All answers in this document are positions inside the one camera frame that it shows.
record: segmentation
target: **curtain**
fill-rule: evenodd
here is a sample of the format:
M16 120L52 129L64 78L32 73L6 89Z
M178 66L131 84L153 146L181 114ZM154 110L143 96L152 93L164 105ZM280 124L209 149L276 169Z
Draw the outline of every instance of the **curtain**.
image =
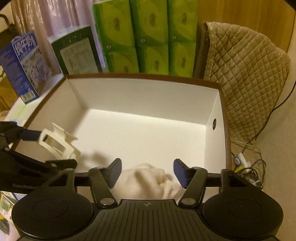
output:
M49 40L71 29L91 26L102 68L103 55L93 21L91 6L98 0L12 0L12 15L19 33L34 30L46 63L53 74L61 72Z

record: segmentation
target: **blue milk carton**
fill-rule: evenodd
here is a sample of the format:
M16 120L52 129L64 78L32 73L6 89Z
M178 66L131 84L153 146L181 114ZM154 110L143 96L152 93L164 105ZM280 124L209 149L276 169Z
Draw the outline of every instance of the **blue milk carton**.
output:
M33 30L15 37L0 51L0 65L26 104L40 96L51 74Z

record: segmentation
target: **beige quilted fabric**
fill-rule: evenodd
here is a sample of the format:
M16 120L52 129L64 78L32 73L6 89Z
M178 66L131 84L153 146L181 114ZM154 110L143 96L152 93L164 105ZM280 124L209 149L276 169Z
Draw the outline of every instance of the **beige quilted fabric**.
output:
M250 140L275 106L290 58L265 35L246 27L207 22L210 48L204 79L220 83L232 138Z

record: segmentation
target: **white towel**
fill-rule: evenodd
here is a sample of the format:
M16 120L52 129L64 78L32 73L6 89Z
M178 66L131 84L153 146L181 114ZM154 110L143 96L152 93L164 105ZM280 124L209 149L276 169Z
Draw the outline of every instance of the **white towel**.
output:
M111 192L118 202L121 199L178 201L185 189L179 183L170 181L163 169L141 164L134 169L123 170Z

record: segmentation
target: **beige carpet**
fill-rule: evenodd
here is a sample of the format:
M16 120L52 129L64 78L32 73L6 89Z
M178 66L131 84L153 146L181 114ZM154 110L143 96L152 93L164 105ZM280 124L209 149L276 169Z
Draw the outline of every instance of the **beige carpet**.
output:
M296 24L288 54L291 58L290 73L277 104L286 98L296 80ZM284 211L277 238L281 241L296 240L296 89L289 100L272 114L256 145L267 164L263 190ZM232 148L235 154L241 150L233 145ZM251 151L244 154L247 160L256 159Z

